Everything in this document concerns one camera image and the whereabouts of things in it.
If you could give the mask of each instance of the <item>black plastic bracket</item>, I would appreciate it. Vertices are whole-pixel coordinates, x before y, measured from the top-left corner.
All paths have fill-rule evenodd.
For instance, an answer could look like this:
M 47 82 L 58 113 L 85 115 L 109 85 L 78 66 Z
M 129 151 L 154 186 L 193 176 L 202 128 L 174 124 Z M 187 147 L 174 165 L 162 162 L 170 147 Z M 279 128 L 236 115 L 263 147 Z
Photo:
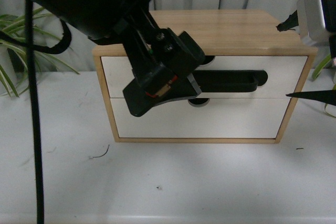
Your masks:
M 253 92 L 267 82 L 264 70 L 197 70 L 194 78 L 202 92 Z

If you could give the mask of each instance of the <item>metal device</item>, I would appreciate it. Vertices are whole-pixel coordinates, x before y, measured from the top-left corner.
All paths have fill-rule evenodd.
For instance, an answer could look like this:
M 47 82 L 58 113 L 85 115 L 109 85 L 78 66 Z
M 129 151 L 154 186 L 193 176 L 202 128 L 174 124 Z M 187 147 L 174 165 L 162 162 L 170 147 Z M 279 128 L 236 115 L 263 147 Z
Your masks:
M 297 11 L 277 26 L 285 31 L 300 27 L 300 37 L 308 46 L 329 46 L 331 64 L 336 67 L 336 0 L 299 0 Z M 336 105 L 335 91 L 297 92 L 289 97 L 303 98 Z

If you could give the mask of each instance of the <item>small debris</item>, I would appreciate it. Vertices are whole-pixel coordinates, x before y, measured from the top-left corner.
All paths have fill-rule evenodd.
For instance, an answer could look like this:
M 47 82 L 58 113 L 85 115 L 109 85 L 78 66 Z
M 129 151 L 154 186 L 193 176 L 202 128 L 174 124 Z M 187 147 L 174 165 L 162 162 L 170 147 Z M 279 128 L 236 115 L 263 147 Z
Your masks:
M 98 156 L 98 157 L 103 157 L 103 156 L 105 156 L 106 153 L 109 151 L 109 148 L 110 148 L 110 145 L 107 146 L 107 150 L 106 150 L 106 152 L 105 152 L 103 155 Z
M 47 152 L 47 153 L 53 153 L 55 150 L 56 150 L 56 147 L 51 152 Z

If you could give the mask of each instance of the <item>black cable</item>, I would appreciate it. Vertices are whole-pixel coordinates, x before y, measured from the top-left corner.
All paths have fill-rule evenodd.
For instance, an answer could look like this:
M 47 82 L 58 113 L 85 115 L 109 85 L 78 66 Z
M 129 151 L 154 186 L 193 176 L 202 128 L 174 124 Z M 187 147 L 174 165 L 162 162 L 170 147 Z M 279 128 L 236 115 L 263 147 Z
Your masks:
M 62 52 L 64 52 L 65 50 L 67 50 L 67 48 L 70 46 L 71 40 L 72 40 L 71 32 L 70 32 L 67 24 L 61 19 L 60 19 L 60 21 L 61 21 L 62 28 L 63 28 L 63 37 L 59 41 L 59 43 L 57 43 L 53 47 L 33 45 L 33 49 L 35 51 L 45 52 L 46 54 L 51 54 L 51 55 L 58 55 L 58 54 L 61 54 Z M 22 47 L 27 47 L 28 46 L 27 43 L 17 41 L 16 39 L 12 38 L 11 36 L 5 34 L 3 31 L 0 31 L 0 39 L 2 39 L 4 41 L 7 41 L 9 43 L 18 45 L 18 46 L 22 46 Z
M 43 167 L 41 151 L 41 131 L 38 107 L 38 95 L 36 85 L 36 70 L 34 61 L 34 38 L 33 38 L 33 3 L 26 0 L 25 9 L 25 35 L 26 54 L 29 79 L 30 103 L 32 107 L 33 134 L 34 134 L 34 157 L 35 157 L 35 179 L 36 179 L 36 205 L 37 224 L 44 224 L 44 192 L 43 192 Z

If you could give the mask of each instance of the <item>black cable tie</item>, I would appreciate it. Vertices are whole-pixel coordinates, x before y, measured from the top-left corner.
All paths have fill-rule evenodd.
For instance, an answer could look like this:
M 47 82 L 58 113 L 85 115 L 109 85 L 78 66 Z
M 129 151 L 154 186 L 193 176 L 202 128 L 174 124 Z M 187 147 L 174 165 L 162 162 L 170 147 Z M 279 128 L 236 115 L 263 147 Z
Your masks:
M 292 15 L 286 19 L 285 22 L 277 25 L 278 31 L 287 31 L 299 25 L 298 11 L 293 12 Z

